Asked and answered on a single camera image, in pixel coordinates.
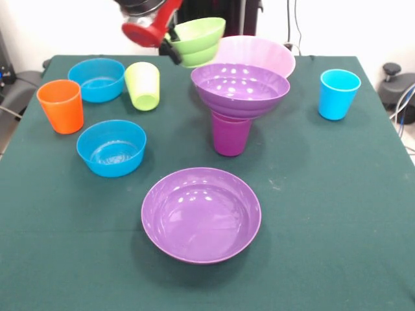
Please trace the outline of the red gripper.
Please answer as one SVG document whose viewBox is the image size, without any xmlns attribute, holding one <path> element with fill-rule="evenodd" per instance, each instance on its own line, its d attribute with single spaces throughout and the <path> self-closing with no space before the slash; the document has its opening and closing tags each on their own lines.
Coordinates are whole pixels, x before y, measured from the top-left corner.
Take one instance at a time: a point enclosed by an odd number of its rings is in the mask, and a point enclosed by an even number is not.
<svg viewBox="0 0 415 311">
<path fill-rule="evenodd" d="M 160 56 L 168 56 L 175 65 L 182 63 L 177 49 L 164 39 L 168 32 L 171 41 L 179 41 L 169 23 L 183 1 L 121 1 L 124 15 L 122 31 L 131 41 L 142 47 L 159 47 Z"/>
</svg>

